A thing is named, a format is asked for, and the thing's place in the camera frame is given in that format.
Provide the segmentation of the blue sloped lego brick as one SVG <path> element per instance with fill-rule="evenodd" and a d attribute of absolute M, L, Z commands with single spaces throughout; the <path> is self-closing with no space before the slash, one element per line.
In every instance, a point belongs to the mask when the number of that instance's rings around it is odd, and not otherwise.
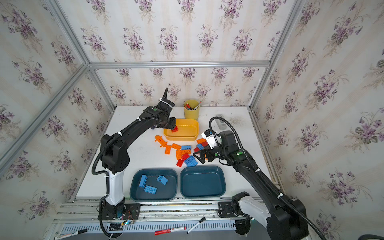
<path fill-rule="evenodd" d="M 159 177 L 157 178 L 157 181 L 160 182 L 160 183 L 163 184 L 163 185 L 166 185 L 166 184 L 168 183 L 169 180 L 168 180 L 165 176 L 159 176 Z"/>

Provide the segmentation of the long orange lego plate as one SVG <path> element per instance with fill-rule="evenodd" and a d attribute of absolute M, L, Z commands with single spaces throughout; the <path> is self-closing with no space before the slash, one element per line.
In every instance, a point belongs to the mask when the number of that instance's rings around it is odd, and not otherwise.
<path fill-rule="evenodd" d="M 168 142 L 166 142 L 166 141 L 163 139 L 163 137 L 160 136 L 160 135 L 156 135 L 156 136 L 155 136 L 155 141 L 158 142 L 158 143 L 161 145 L 161 147 L 166 147 L 166 146 L 167 146 L 167 143 L 168 143 Z"/>

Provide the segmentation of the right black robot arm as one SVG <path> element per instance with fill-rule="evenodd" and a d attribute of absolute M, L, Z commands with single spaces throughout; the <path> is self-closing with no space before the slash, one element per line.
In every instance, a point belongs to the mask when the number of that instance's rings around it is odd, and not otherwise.
<path fill-rule="evenodd" d="M 208 146 L 193 155 L 201 162 L 224 160 L 243 176 L 263 200 L 254 202 L 245 192 L 233 197 L 236 214 L 246 215 L 263 225 L 272 240 L 301 240 L 309 235 L 309 228 L 324 240 L 321 230 L 307 217 L 306 208 L 299 200 L 291 200 L 260 169 L 252 155 L 244 148 L 235 128 L 222 117 L 212 117 L 209 129 L 202 137 Z"/>

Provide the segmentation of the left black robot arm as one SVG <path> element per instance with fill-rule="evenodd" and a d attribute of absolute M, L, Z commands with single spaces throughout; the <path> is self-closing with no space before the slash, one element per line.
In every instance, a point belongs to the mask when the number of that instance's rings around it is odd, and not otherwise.
<path fill-rule="evenodd" d="M 176 118 L 170 117 L 175 103 L 167 96 L 168 88 L 156 106 L 145 108 L 138 118 L 119 132 L 102 137 L 99 154 L 92 165 L 92 174 L 105 175 L 107 190 L 102 201 L 108 205 L 116 207 L 124 203 L 124 171 L 130 163 L 128 148 L 131 144 L 148 129 L 173 130 L 176 127 Z"/>

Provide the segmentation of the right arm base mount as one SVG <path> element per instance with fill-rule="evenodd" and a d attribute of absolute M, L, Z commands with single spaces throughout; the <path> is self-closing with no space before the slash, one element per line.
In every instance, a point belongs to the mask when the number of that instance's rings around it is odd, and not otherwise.
<path fill-rule="evenodd" d="M 230 201 L 218 202 L 218 216 L 220 218 L 249 218 L 250 215 L 245 214 L 240 206 L 240 201 L 254 200 L 247 192 L 241 192 L 232 196 Z"/>

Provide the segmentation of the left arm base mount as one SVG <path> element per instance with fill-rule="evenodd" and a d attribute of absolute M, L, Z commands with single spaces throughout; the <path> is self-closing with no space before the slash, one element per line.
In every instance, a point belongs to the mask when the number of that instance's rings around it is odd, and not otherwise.
<path fill-rule="evenodd" d="M 125 204 L 125 198 L 114 206 L 107 203 L 106 197 L 103 197 L 99 202 L 98 220 L 137 220 L 140 209 L 141 204 Z"/>

